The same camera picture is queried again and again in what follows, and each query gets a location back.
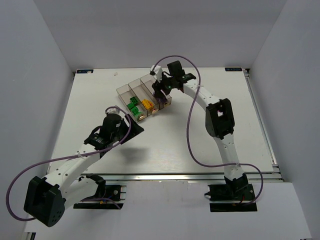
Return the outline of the yellow rectangular lego brick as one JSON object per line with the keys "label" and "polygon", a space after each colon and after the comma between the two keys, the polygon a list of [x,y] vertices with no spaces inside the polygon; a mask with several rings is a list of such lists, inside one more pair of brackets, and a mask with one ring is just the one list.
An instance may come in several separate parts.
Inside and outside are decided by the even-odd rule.
{"label": "yellow rectangular lego brick", "polygon": [[148,100],[148,99],[143,99],[143,100],[141,101],[142,105],[144,106],[144,108],[145,108],[146,110],[152,109],[152,108],[154,107],[154,105],[153,105],[153,106],[150,106],[150,105],[148,104],[147,100]]}

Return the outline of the small green lego brick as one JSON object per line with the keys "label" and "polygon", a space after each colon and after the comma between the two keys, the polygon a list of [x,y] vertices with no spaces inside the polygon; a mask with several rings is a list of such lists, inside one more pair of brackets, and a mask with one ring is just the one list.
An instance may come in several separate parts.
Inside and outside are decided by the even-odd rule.
{"label": "small green lego brick", "polygon": [[137,115],[139,115],[139,114],[141,113],[136,106],[134,106],[133,108],[131,108],[130,111],[131,111],[131,113],[132,113],[134,116],[137,116]]}

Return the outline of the purple lego brick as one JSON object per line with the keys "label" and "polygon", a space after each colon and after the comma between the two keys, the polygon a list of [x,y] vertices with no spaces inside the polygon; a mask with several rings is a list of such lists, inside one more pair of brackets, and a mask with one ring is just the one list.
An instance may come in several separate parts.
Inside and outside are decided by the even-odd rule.
{"label": "purple lego brick", "polygon": [[167,105],[169,102],[166,98],[160,98],[159,99],[160,103],[162,103],[163,105]]}

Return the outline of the yellow rounded lego brick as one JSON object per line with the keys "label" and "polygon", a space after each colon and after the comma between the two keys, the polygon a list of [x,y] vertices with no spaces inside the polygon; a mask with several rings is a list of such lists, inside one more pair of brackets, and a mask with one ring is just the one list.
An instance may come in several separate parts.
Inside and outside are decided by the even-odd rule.
{"label": "yellow rounded lego brick", "polygon": [[150,106],[153,106],[153,105],[154,105],[153,102],[150,101],[150,100],[147,100],[147,102],[148,102],[148,104],[149,104]]}

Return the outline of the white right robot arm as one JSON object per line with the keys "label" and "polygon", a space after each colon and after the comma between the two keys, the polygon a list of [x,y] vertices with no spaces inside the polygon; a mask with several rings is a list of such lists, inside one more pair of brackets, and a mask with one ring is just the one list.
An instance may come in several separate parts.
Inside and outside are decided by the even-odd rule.
{"label": "white right robot arm", "polygon": [[[186,124],[186,142],[191,158],[200,166],[205,168],[223,168],[224,179],[227,184],[248,184],[242,164],[239,161],[234,143],[235,119],[231,101],[228,98],[221,99],[211,94],[202,85],[200,71],[195,67],[197,76],[186,73],[180,61],[174,61],[167,65],[168,72],[165,72],[159,62],[149,70],[154,82],[152,89],[153,96],[160,101],[165,101],[173,89],[180,90],[192,98]],[[194,156],[190,143],[190,122],[195,104],[198,104],[205,111],[205,129],[215,141],[221,164],[208,165],[201,163]]]}

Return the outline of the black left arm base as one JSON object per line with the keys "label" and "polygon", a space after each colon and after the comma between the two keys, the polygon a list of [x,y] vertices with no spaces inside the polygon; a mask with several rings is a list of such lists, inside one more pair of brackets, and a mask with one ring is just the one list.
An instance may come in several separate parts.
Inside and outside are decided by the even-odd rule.
{"label": "black left arm base", "polygon": [[84,200],[75,203],[73,209],[82,210],[121,210],[126,199],[127,186],[119,183],[107,182],[103,177],[90,174],[80,176],[76,183],[93,182],[91,187],[95,191],[86,195]]}

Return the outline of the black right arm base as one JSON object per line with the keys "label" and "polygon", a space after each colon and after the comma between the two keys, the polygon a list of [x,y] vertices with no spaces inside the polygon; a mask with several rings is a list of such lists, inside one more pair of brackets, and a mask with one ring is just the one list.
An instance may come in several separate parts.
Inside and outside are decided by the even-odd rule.
{"label": "black right arm base", "polygon": [[209,200],[212,213],[248,213],[257,212],[257,204],[250,203],[255,199],[254,188],[249,184],[240,192],[233,194],[226,184],[212,184],[204,197]]}

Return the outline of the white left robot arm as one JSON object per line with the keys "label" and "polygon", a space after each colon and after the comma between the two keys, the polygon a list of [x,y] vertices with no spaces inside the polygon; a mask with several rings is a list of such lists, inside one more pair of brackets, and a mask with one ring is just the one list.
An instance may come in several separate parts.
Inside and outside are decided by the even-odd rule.
{"label": "white left robot arm", "polygon": [[107,113],[102,125],[92,130],[74,156],[53,172],[30,180],[24,211],[45,226],[52,227],[62,218],[66,209],[78,202],[98,202],[111,197],[103,177],[83,173],[116,144],[133,138],[134,123],[129,114],[121,117],[116,111]]}

